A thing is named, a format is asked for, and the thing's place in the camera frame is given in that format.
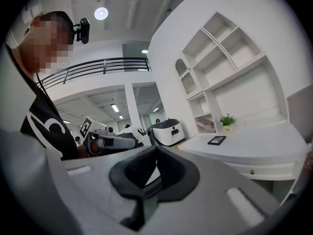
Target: railing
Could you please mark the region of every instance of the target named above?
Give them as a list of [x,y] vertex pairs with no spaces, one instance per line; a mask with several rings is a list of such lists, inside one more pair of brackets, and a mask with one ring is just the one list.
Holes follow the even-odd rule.
[[148,66],[148,59],[141,57],[118,57],[89,61],[78,65],[73,65],[50,76],[47,76],[41,79],[41,83],[45,89],[48,89],[57,84],[65,84],[66,81],[90,74],[106,74],[112,73],[112,71],[117,72],[135,70],[151,71],[150,67]]

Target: head-mounted camera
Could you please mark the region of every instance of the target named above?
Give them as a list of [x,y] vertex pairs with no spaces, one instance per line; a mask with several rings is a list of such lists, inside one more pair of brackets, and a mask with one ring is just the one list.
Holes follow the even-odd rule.
[[76,41],[82,41],[83,44],[89,41],[90,23],[87,18],[82,18],[79,24],[73,26],[74,35],[77,34]]

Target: picture frame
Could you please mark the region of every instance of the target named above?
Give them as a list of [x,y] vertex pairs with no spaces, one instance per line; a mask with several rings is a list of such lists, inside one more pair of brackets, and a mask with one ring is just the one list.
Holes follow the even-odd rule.
[[226,136],[215,136],[207,144],[220,145],[225,140],[225,138]]

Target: potted plant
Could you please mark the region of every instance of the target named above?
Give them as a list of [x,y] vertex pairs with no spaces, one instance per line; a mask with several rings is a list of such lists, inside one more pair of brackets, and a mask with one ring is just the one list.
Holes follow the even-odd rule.
[[223,126],[223,129],[225,132],[233,132],[234,131],[234,123],[235,123],[235,117],[230,116],[227,114],[226,116],[222,116],[219,119],[220,125]]

